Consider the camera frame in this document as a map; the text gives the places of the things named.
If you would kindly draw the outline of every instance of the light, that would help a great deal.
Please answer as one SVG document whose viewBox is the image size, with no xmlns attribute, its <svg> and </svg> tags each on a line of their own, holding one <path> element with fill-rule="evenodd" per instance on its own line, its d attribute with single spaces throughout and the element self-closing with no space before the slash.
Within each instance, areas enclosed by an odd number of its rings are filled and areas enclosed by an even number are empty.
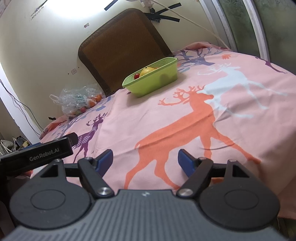
<svg viewBox="0 0 296 241">
<path fill-rule="evenodd" d="M 82 19 L 104 11 L 112 0 L 49 0 L 46 7 L 54 13 L 73 19 Z"/>
</svg>

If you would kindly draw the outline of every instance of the lemon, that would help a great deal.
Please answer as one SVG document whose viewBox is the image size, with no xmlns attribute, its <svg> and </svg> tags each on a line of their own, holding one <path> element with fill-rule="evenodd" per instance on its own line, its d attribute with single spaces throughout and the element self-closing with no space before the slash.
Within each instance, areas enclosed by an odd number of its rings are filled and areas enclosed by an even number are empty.
<svg viewBox="0 0 296 241">
<path fill-rule="evenodd" d="M 140 77 L 143 76 L 143 75 L 145 75 L 145 74 L 150 73 L 153 70 L 155 70 L 155 68 L 152 68 L 152 67 L 146 67 L 146 68 L 142 69 L 142 71 L 140 73 Z"/>
</svg>

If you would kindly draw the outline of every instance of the white deer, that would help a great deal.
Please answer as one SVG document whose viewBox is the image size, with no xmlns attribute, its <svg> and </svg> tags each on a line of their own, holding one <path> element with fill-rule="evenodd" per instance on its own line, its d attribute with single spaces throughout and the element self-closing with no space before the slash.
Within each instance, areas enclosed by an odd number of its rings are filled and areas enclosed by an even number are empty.
<svg viewBox="0 0 296 241">
<path fill-rule="evenodd" d="M 252 115 L 240 115 L 240 114 L 235 114 L 233 112 L 231 112 L 228 108 L 224 107 L 221 105 L 221 96 L 229 91 L 230 89 L 232 89 L 234 86 L 240 84 L 242 85 L 246 90 L 247 93 L 256 101 L 256 103 L 258 104 L 258 106 L 263 109 L 266 110 L 268 109 L 268 107 L 263 106 L 258 98 L 255 96 L 255 94 L 250 90 L 250 85 L 256 85 L 262 89 L 265 89 L 267 91 L 271 91 L 273 93 L 276 93 L 278 95 L 284 95 L 286 96 L 286 93 L 281 93 L 281 92 L 277 92 L 271 89 L 266 88 L 263 84 L 252 81 L 252 80 L 248 80 L 248 78 L 240 71 L 238 71 L 237 69 L 239 69 L 240 67 L 230 67 L 230 64 L 219 64 L 219 68 L 216 69 L 215 67 L 209 67 L 208 70 L 212 70 L 212 72 L 210 73 L 200 73 L 198 72 L 198 75 L 210 75 L 216 72 L 225 72 L 227 73 L 227 76 L 219 78 L 217 80 L 215 80 L 214 82 L 207 84 L 203 90 L 198 91 L 198 93 L 205 93 L 208 95 L 213 95 L 214 98 L 213 99 L 209 99 L 206 100 L 205 102 L 207 104 L 213 104 L 215 109 L 218 110 L 223 110 L 223 111 L 227 111 L 231 114 L 234 114 L 238 117 L 243 117 L 243 118 L 252 118 Z"/>
</svg>

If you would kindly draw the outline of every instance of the cherry tomato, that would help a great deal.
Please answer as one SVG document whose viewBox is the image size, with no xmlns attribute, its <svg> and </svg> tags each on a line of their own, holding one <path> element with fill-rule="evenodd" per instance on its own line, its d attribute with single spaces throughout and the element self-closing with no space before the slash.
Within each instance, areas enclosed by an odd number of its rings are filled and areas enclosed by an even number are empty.
<svg viewBox="0 0 296 241">
<path fill-rule="evenodd" d="M 139 77 L 140 77 L 140 74 L 136 73 L 133 78 L 136 80 Z"/>
<path fill-rule="evenodd" d="M 90 108 L 94 107 L 95 105 L 96 105 L 95 101 L 93 101 L 93 100 L 89 101 L 89 107 Z"/>
<path fill-rule="evenodd" d="M 84 112 L 86 112 L 86 108 L 85 107 L 81 107 L 80 111 L 81 111 L 81 113 L 84 113 Z"/>
<path fill-rule="evenodd" d="M 97 95 L 95 97 L 95 100 L 96 100 L 97 103 L 99 103 L 102 100 L 102 95 Z"/>
</svg>

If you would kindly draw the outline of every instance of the electrical wire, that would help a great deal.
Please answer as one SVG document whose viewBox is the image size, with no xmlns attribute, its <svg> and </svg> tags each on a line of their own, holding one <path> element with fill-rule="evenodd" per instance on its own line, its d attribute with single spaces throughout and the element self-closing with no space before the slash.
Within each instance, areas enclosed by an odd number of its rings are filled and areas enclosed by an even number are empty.
<svg viewBox="0 0 296 241">
<path fill-rule="evenodd" d="M 2 150 L 4 151 L 4 154 L 7 154 L 8 152 L 7 152 L 7 150 L 3 147 L 2 142 L 0 142 L 0 146 L 1 146 Z"/>
<path fill-rule="evenodd" d="M 2 149 L 5 150 L 7 153 L 12 152 L 11 150 L 9 150 L 6 146 L 4 146 L 3 142 L 0 142 Z"/>
<path fill-rule="evenodd" d="M 190 20 L 190 19 L 188 19 L 188 18 L 182 16 L 181 14 L 178 14 L 176 11 L 174 11 L 174 10 L 168 8 L 167 6 L 165 6 L 165 5 L 163 5 L 163 4 L 159 3 L 159 2 L 157 2 L 157 1 L 155 1 L 155 0 L 150 0 L 150 1 L 152 1 L 152 2 L 154 2 L 154 3 L 156 3 L 156 4 L 158 4 L 158 5 L 160 5 L 160 6 L 164 7 L 164 8 L 166 8 L 167 10 L 170 10 L 170 11 L 173 12 L 174 14 L 178 15 L 179 17 L 181 17 L 181 18 L 183 18 L 183 19 L 185 19 L 185 20 L 187 20 L 187 21 L 189 21 L 189 22 L 191 22 L 191 23 L 194 24 L 195 26 L 198 26 L 198 27 L 200 27 L 200 28 L 202 28 L 202 29 L 208 31 L 211 35 L 213 35 L 214 37 L 216 37 L 217 39 L 219 39 L 227 49 L 230 50 L 230 48 L 227 46 L 227 44 L 226 44 L 226 43 L 225 43 L 225 42 L 224 42 L 219 36 L 217 36 L 216 34 L 212 33 L 210 30 L 207 30 L 205 27 L 199 25 L 198 23 L 193 22 L 192 20 Z"/>
<path fill-rule="evenodd" d="M 16 139 L 15 139 L 14 137 L 12 137 L 12 139 L 13 139 L 13 141 L 14 141 L 14 145 L 15 145 Z M 14 151 L 15 151 L 15 149 L 14 149 Z"/>
<path fill-rule="evenodd" d="M 32 125 L 30 124 L 30 122 L 29 122 L 29 120 L 28 120 L 26 114 L 24 113 L 22 107 L 17 103 L 18 100 L 13 96 L 13 94 L 11 94 L 11 93 L 7 90 L 7 88 L 4 86 L 4 84 L 3 84 L 3 82 L 2 82 L 1 79 L 0 79 L 0 84 L 2 84 L 3 88 L 4 88 L 4 89 L 6 90 L 6 92 L 11 96 L 12 100 L 14 100 L 15 103 L 19 106 L 20 111 L 22 112 L 22 114 L 23 114 L 24 117 L 26 118 L 26 120 L 27 120 L 29 126 L 32 128 L 32 130 L 33 130 L 37 135 L 40 135 L 40 133 L 38 133 L 38 132 L 32 127 Z"/>
</svg>

